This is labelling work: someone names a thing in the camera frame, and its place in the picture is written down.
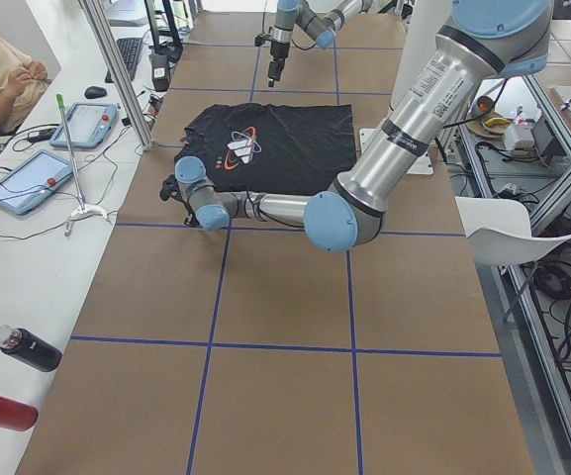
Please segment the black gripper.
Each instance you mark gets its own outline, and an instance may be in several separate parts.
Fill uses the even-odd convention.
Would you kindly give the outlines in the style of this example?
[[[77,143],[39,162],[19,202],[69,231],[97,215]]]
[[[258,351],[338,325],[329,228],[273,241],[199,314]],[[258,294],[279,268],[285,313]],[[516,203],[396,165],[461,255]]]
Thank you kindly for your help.
[[[183,202],[183,197],[180,191],[180,186],[174,174],[170,174],[162,181],[162,186],[159,191],[159,198],[166,202],[173,199],[177,202]]]
[[[268,66],[268,87],[273,88],[274,79],[280,79],[289,55],[289,44],[273,41],[270,46],[272,59]]]

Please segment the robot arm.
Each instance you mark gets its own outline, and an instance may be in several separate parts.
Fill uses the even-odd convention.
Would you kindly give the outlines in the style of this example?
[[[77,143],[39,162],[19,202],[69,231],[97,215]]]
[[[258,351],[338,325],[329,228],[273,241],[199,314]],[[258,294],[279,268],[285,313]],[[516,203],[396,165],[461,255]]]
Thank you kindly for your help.
[[[235,218],[301,228],[327,252],[345,252],[379,234],[387,199],[415,161],[469,97],[492,77],[543,68],[550,1],[454,1],[436,35],[435,50],[399,105],[374,130],[353,167],[313,196],[219,192],[203,161],[181,157],[163,183],[162,200],[182,203],[204,230]]]
[[[257,47],[265,43],[270,44],[268,86],[273,87],[281,79],[290,45],[293,43],[295,27],[299,27],[314,41],[313,47],[330,48],[345,23],[355,15],[367,12],[371,5],[372,1],[367,0],[342,1],[337,7],[320,16],[307,1],[279,0],[273,26],[262,31],[254,40]]]

